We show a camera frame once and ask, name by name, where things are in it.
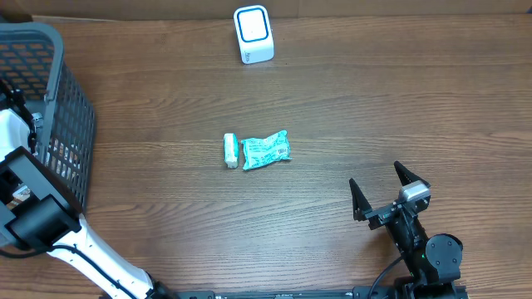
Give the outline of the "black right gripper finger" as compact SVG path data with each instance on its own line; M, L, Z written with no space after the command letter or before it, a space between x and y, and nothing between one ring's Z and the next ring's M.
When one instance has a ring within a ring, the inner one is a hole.
M349 186L352 193L353 218L359 222L366 221L367 215L372 212L372 206L360 190L355 179L349 179Z
M431 187L430 183L428 183L426 180L424 180L420 176L411 172L407 167L405 167L399 161L394 162L394 168L395 168L395 171L397 173L399 180L401 181L402 186L406 186L416 181L421 181L427 188Z

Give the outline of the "teal packet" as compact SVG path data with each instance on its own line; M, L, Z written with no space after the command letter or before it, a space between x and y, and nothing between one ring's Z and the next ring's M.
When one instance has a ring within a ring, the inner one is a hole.
M263 139L245 139L241 144L245 158L243 170L258 169L274 162L291 159L291 147L286 130L280 130Z

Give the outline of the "Kleenex tissue pack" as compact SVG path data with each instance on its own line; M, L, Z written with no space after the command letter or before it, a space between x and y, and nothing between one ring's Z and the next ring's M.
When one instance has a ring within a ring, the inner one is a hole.
M229 169L239 166L239 142L234 133L224 135L224 162Z

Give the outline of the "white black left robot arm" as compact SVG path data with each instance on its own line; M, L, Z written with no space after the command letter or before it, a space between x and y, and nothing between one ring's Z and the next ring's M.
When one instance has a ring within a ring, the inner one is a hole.
M74 193L19 145L1 161L1 254L48 254L74 267L109 298L173 298L148 272L114 251L90 227Z

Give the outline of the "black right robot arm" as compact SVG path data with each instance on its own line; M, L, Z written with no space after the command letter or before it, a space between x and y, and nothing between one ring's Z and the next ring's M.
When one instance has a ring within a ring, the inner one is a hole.
M349 179L353 218L367 221L371 230L387 229L400 256L369 287L354 287L354 298L467 299L461 277L463 243L448 233L428 237L418 214L429 207L431 185L400 162L394 163L401 181L392 203L372 208L355 179Z

